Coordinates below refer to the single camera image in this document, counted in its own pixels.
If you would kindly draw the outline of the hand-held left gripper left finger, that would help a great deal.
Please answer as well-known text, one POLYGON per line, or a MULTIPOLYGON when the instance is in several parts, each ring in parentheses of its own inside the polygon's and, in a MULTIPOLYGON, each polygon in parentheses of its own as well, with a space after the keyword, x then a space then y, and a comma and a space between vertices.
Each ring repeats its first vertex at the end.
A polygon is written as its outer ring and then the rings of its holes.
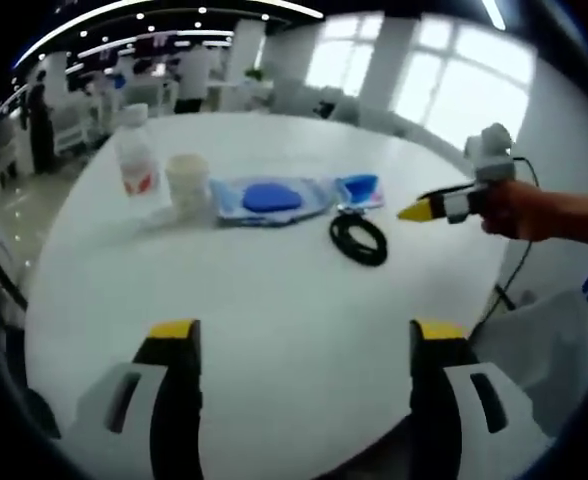
POLYGON ((61 449, 92 479, 202 478, 201 375, 199 321, 154 326, 80 398, 61 449))

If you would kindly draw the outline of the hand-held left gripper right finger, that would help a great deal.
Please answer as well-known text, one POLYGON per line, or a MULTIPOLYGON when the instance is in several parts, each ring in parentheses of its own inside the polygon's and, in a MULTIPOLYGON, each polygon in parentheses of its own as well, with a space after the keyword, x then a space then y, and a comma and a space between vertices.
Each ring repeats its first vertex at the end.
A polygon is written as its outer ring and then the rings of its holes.
POLYGON ((447 322, 410 323, 413 479, 517 479, 551 438, 525 392, 447 322))

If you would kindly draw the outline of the person's right hand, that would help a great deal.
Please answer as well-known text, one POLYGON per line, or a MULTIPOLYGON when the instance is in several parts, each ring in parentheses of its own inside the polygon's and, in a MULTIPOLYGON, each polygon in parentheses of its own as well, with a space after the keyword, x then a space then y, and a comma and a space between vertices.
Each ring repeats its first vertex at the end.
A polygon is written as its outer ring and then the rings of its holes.
POLYGON ((482 228, 490 235, 539 242, 550 237, 545 225, 545 194, 531 184, 504 181, 491 186, 481 210, 482 228))

